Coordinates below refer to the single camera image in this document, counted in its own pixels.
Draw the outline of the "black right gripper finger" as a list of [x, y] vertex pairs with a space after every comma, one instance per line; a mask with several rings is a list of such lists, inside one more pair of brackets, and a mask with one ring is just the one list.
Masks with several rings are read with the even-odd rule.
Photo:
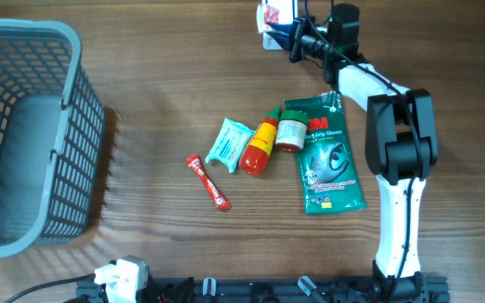
[[296, 30], [298, 24], [299, 19], [294, 19], [290, 24], [267, 22], [266, 25], [268, 26], [268, 28], [266, 29], [266, 31], [272, 33], [292, 33]]
[[267, 33], [267, 35], [278, 46], [277, 50], [291, 51], [293, 49], [294, 37], [292, 34], [279, 31], [270, 31]]

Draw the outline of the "orange tissue packet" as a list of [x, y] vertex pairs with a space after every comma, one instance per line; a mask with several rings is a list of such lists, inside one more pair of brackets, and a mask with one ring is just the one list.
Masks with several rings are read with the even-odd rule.
[[280, 11], [278, 8], [268, 4], [259, 4], [256, 11], [256, 22], [260, 34], [269, 31], [273, 24], [280, 21]]

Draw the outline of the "green-lid spice jar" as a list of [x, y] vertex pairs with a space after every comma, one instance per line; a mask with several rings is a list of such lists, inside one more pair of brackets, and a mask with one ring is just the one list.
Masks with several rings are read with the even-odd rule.
[[286, 152], [297, 153], [303, 149], [308, 127], [308, 116], [297, 110], [285, 110], [275, 139], [275, 145]]

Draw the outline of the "mint green tissue packet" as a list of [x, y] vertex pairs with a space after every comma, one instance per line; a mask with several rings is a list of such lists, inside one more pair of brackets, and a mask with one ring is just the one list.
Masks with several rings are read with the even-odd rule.
[[253, 134], [254, 130], [246, 125], [225, 118], [205, 162], [221, 162], [228, 168], [229, 173], [235, 173], [239, 159]]

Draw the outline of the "red chili sauce bottle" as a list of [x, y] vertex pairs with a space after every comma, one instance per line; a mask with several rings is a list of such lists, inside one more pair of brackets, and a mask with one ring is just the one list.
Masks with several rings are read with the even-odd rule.
[[265, 119], [258, 126], [239, 159], [238, 166], [243, 172], [258, 176], [267, 167], [274, 147], [280, 115], [281, 108], [275, 108], [266, 114]]

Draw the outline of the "green 3M gloves packet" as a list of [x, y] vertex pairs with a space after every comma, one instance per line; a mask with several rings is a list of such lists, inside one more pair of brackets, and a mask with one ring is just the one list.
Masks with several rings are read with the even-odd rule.
[[349, 144], [341, 97], [328, 92], [288, 99], [285, 107], [308, 117], [304, 147], [296, 154], [305, 214], [363, 210], [366, 202]]

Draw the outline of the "red Nescafe coffee stick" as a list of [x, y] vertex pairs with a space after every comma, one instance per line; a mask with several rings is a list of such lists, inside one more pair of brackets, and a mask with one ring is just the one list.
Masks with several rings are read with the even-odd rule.
[[218, 210], [230, 210], [232, 205], [224, 194], [216, 187], [214, 182], [207, 174], [203, 162], [197, 154], [193, 154], [184, 159], [186, 165], [195, 173], [198, 179], [204, 184], [211, 200]]

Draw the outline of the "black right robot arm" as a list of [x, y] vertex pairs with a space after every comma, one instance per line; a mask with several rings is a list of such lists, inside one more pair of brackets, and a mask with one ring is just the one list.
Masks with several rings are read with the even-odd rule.
[[289, 51], [290, 62], [321, 60], [325, 83], [366, 112], [365, 159], [380, 190], [380, 244], [372, 274], [334, 279], [330, 300], [447, 302], [447, 280], [422, 274], [418, 260], [421, 198], [438, 158], [431, 95], [378, 73], [359, 52], [359, 27], [359, 9], [347, 3], [331, 5], [326, 29], [309, 13], [291, 24], [264, 21], [265, 33]]

